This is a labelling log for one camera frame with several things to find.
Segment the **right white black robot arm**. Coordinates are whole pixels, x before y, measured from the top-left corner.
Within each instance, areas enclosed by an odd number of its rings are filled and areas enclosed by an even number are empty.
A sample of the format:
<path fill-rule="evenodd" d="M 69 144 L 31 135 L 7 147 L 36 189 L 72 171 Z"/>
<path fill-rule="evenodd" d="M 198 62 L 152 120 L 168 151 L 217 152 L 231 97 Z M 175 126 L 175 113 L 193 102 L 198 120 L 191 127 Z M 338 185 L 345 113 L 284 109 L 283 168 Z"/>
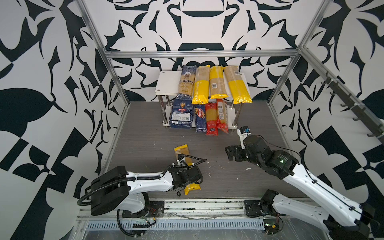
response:
<path fill-rule="evenodd" d="M 333 240 L 369 239 L 375 214 L 372 206 L 352 201 L 325 184 L 291 154 L 292 150 L 283 147 L 271 150 L 271 143 L 260 135 L 241 133 L 239 137 L 240 145 L 225 148 L 229 161 L 254 164 L 317 203 L 317 206 L 308 205 L 267 190 L 251 205 L 248 217 L 286 215 L 323 230 Z"/>

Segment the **dark wall hook rack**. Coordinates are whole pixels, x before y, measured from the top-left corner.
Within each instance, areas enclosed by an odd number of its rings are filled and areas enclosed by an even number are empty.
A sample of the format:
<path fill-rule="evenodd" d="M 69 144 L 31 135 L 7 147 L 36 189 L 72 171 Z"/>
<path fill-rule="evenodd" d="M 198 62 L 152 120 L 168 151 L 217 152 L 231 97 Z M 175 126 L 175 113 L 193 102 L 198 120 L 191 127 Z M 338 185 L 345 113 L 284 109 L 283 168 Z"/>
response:
<path fill-rule="evenodd" d="M 326 78 L 322 82 L 323 86 L 331 89 L 331 96 L 337 96 L 341 101 L 341 107 L 352 111 L 355 115 L 355 122 L 362 122 L 370 131 L 369 138 L 376 138 L 382 145 L 384 144 L 384 123 L 369 107 L 364 104 L 346 85 L 338 78 L 326 72 Z"/>

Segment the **dark spaghetti pack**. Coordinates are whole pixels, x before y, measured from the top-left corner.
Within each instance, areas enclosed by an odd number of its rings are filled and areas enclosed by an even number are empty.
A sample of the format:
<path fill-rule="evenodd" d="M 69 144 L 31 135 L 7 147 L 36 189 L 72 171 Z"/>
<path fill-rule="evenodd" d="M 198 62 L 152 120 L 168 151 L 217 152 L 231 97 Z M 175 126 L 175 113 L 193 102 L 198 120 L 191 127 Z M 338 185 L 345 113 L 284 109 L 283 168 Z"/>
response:
<path fill-rule="evenodd" d="M 183 66 L 177 99 L 192 99 L 197 66 Z"/>

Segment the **yellow spaghetti bag narrow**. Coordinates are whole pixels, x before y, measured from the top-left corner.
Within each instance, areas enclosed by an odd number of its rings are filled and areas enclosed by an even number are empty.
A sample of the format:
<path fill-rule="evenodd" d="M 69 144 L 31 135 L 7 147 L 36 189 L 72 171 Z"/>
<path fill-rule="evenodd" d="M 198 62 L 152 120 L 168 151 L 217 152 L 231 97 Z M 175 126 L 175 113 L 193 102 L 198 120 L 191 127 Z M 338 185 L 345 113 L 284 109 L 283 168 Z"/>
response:
<path fill-rule="evenodd" d="M 222 66 L 211 67 L 209 83 L 211 99 L 225 99 L 228 97 Z"/>

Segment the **blue Barilla spaghetti box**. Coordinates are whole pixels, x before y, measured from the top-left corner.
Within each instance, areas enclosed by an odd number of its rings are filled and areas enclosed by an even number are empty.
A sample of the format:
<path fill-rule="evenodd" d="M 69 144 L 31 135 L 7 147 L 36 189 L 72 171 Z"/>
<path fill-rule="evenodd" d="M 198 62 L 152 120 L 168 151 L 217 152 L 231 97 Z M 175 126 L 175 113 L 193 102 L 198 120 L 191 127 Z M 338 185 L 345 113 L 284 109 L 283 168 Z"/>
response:
<path fill-rule="evenodd" d="M 195 124 L 197 133 L 207 132 L 205 105 L 195 105 Z"/>

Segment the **red spaghetti bag labelled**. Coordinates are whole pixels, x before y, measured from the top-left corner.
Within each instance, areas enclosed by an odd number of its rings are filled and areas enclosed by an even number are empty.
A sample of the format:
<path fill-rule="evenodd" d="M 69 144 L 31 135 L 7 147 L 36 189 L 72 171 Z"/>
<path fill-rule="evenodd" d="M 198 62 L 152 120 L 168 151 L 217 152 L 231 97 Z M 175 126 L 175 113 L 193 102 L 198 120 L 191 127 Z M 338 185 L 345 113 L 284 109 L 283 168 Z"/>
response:
<path fill-rule="evenodd" d="M 228 133 L 227 103 L 223 99 L 217 99 L 217 127 L 224 133 Z"/>

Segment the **small circuit board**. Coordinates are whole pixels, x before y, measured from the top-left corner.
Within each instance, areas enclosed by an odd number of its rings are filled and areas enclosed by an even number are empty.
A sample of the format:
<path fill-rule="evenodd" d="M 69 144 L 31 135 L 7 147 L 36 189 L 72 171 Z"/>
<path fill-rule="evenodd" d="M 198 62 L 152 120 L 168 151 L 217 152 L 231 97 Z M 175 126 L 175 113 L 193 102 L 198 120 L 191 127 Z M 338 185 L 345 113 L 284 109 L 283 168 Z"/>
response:
<path fill-rule="evenodd" d="M 273 236 L 280 232 L 280 220 L 279 218 L 265 218 L 263 219 L 265 233 Z"/>

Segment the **white two-tier metal shelf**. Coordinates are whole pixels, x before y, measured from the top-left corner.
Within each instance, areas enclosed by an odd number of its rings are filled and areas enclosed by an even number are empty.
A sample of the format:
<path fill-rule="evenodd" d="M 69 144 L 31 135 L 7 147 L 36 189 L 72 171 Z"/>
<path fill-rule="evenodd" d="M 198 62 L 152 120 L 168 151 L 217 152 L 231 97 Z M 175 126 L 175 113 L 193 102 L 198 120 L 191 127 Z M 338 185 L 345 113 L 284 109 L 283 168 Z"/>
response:
<path fill-rule="evenodd" d="M 163 117 L 162 124 L 166 129 L 170 127 L 169 119 L 172 110 L 172 101 L 170 98 L 178 95 L 181 73 L 182 71 L 160 71 L 159 79 L 156 85 L 155 94 L 161 106 Z M 237 123 L 244 104 L 235 105 L 233 103 L 233 97 L 229 89 L 226 76 L 224 76 L 224 82 L 228 94 L 228 97 L 225 98 L 227 102 L 228 128 L 233 131 L 238 128 Z"/>

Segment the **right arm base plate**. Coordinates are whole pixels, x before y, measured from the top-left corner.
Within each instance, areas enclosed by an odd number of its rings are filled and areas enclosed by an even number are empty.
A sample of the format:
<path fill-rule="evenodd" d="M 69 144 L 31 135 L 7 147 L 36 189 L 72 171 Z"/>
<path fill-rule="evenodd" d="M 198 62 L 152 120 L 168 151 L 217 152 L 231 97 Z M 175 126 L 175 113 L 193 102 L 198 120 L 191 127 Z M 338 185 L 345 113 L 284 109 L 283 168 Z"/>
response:
<path fill-rule="evenodd" d="M 272 216 L 277 215 L 285 216 L 286 214 L 279 213 L 273 207 L 273 200 L 245 200 L 245 213 L 249 218 Z"/>

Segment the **dark blue Barilla pasta bag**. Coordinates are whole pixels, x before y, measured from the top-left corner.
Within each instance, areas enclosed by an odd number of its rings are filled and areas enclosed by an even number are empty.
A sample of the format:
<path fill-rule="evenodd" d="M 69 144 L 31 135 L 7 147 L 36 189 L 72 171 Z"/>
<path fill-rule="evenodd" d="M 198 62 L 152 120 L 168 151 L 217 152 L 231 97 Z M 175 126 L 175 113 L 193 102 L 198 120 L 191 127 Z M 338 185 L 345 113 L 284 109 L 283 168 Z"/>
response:
<path fill-rule="evenodd" d="M 194 106 L 191 99 L 174 99 L 169 117 L 170 127 L 190 129 L 194 119 Z"/>

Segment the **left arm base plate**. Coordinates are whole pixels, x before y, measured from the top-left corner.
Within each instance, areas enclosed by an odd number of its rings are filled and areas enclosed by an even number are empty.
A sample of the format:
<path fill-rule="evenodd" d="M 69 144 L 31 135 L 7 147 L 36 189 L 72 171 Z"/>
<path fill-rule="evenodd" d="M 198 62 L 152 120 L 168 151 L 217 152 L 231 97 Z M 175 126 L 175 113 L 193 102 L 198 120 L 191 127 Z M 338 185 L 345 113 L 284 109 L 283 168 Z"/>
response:
<path fill-rule="evenodd" d="M 164 201 L 150 201 L 149 206 L 138 213 L 131 213 L 130 211 L 123 210 L 123 218 L 141 218 L 141 217 L 156 217 L 164 213 L 165 202 Z"/>

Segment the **yellow Pastatime bag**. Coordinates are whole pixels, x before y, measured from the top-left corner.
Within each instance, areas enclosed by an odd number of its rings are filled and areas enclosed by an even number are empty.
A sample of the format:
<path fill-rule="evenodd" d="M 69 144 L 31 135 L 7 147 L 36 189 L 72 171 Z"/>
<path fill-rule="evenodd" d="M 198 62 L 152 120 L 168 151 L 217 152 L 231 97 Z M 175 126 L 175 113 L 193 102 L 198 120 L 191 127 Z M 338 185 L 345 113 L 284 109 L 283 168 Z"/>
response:
<path fill-rule="evenodd" d="M 185 155 L 190 154 L 187 144 L 174 148 L 174 152 L 176 154 L 177 159 L 179 154 L 185 154 Z M 178 165 L 183 165 L 183 166 L 192 166 L 193 164 L 194 162 L 190 157 L 184 157 L 182 160 L 179 160 L 178 162 Z M 187 196 L 189 192 L 200 190 L 200 189 L 201 189 L 200 184 L 192 183 L 186 186 L 186 188 L 184 189 L 184 193 Z"/>
<path fill-rule="evenodd" d="M 197 68 L 194 83 L 193 105 L 205 105 L 209 101 L 210 65 Z"/>

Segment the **yellow Pastatime bag barcode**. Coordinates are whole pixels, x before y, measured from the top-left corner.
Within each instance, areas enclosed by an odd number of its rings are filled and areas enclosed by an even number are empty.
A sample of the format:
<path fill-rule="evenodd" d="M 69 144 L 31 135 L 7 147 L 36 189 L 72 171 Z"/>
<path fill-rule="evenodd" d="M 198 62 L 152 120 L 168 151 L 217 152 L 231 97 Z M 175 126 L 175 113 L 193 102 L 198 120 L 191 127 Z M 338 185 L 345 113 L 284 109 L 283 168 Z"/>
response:
<path fill-rule="evenodd" d="M 237 66 L 223 68 L 234 104 L 252 103 L 251 96 Z"/>

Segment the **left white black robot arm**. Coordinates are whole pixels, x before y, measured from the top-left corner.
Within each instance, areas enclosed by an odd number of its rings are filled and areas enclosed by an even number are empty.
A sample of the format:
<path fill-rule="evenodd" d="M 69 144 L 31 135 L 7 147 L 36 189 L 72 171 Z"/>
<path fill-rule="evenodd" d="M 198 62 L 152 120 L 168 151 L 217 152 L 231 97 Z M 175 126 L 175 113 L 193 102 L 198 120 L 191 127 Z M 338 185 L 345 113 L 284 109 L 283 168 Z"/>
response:
<path fill-rule="evenodd" d="M 180 192 L 190 184 L 200 184 L 203 174 L 198 166 L 168 166 L 158 173 L 128 172 L 118 166 L 94 179 L 78 201 L 90 206 L 92 216 L 114 210 L 129 211 L 142 216 L 150 207 L 149 192 Z"/>

